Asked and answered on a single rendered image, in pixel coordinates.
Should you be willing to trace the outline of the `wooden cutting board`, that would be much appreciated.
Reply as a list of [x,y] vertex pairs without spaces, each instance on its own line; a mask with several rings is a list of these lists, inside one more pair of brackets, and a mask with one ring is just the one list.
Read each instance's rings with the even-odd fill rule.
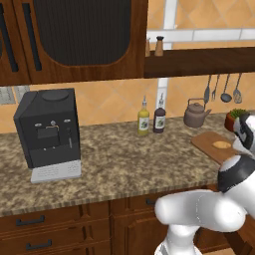
[[[229,142],[231,146],[227,149],[215,148],[212,144],[219,140]],[[232,147],[232,142],[229,139],[213,131],[207,131],[193,137],[191,143],[219,164],[238,153]]]

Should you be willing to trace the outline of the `potato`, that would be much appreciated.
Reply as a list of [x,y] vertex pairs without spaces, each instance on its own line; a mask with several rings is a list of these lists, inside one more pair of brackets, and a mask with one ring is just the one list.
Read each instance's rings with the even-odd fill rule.
[[212,144],[215,148],[219,148],[219,149],[227,149],[231,146],[231,144],[229,142],[226,141],[216,141]]

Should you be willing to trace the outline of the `yellow oil bottle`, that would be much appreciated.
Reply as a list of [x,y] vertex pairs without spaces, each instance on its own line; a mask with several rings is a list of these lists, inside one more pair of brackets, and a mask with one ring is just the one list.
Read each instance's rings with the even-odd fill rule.
[[143,98],[141,110],[137,114],[137,133],[139,135],[148,134],[149,111],[146,108],[146,98]]

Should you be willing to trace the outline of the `grey-brown kettle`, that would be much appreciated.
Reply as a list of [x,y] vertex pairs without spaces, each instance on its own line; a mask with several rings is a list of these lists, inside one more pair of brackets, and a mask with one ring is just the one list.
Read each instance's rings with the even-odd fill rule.
[[189,99],[187,108],[184,112],[183,122],[190,128],[200,128],[203,126],[205,118],[210,114],[210,110],[206,110],[204,105],[201,105],[199,98]]

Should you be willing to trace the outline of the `wooden cupboard door dark glass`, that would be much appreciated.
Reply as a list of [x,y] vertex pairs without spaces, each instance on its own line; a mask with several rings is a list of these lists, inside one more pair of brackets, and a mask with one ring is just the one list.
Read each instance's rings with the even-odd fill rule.
[[[36,71],[22,3],[42,65]],[[148,0],[13,0],[30,80],[55,84],[140,78]]]

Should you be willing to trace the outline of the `black coffee machine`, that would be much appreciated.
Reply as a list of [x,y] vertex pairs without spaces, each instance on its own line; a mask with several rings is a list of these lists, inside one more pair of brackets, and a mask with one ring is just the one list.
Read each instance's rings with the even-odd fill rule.
[[82,176],[74,89],[25,93],[14,123],[32,183]]

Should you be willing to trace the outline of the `hanging grey spoon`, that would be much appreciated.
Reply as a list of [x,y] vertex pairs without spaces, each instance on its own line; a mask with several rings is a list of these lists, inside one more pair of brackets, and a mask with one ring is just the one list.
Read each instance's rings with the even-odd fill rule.
[[207,86],[206,86],[206,89],[204,91],[204,104],[205,105],[209,102],[209,97],[210,97],[210,88],[209,88],[209,86],[210,86],[211,77],[212,77],[212,75],[209,75]]

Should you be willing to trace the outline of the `brown pepper shaker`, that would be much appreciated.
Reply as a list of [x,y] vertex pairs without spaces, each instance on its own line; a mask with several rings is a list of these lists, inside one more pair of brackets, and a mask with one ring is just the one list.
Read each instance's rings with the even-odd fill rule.
[[154,54],[157,56],[157,57],[161,57],[163,55],[163,36],[157,36],[156,37],[156,45],[155,45],[155,51],[154,51]]

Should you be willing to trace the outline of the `hanging grey fork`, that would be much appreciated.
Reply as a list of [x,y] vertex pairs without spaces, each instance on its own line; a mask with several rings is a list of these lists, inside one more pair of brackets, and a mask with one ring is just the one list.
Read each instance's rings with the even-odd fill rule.
[[216,90],[217,90],[217,86],[218,86],[219,79],[220,79],[220,74],[217,75],[216,85],[215,85],[214,90],[213,90],[212,93],[211,93],[211,100],[212,100],[212,101],[215,101],[215,98],[216,98]]

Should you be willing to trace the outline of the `hanging grey ladle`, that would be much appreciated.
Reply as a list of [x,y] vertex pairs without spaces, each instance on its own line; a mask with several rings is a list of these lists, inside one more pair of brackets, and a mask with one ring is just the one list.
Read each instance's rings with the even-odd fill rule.
[[[226,82],[225,82],[226,86],[228,85],[229,78],[230,78],[230,75],[227,75]],[[223,103],[229,103],[232,100],[232,97],[226,93],[226,89],[227,89],[226,86],[224,87],[223,93],[220,96],[220,99]]]

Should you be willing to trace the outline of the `green plant in red pot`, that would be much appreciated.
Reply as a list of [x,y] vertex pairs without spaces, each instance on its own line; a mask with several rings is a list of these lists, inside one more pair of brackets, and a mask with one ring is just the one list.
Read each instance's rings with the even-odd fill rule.
[[229,131],[233,131],[235,120],[245,113],[246,113],[246,110],[243,110],[243,109],[233,109],[232,111],[230,111],[225,118],[225,123],[224,123],[225,128]]

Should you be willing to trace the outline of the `wooden base cupboard door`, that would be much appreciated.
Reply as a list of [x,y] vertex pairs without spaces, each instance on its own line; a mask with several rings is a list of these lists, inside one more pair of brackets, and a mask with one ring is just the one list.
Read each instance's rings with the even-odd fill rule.
[[112,216],[113,255],[154,255],[166,233],[152,210]]

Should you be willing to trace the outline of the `hanging grey slotted spatula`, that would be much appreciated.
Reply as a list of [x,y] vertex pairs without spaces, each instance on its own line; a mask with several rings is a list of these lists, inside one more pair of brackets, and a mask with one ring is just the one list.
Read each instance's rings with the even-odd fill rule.
[[234,99],[235,104],[241,104],[242,103],[242,96],[241,96],[240,91],[238,90],[238,86],[239,86],[239,83],[240,83],[241,76],[242,76],[242,74],[239,74],[235,90],[233,91],[233,99]]

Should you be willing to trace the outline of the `plain wooden cupboard door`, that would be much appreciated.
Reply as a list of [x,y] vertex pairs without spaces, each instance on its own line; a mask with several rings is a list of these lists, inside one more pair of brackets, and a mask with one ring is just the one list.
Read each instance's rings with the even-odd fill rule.
[[4,17],[9,33],[13,54],[19,71],[11,70],[2,32],[0,29],[0,86],[27,85],[30,84],[26,58],[17,23],[17,18],[12,0],[0,0],[4,8]]

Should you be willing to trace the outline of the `dark wooden wall shelf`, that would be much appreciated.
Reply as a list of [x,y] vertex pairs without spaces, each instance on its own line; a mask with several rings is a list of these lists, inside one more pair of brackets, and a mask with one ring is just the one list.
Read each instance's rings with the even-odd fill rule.
[[255,47],[167,50],[145,58],[144,77],[169,78],[255,72]]

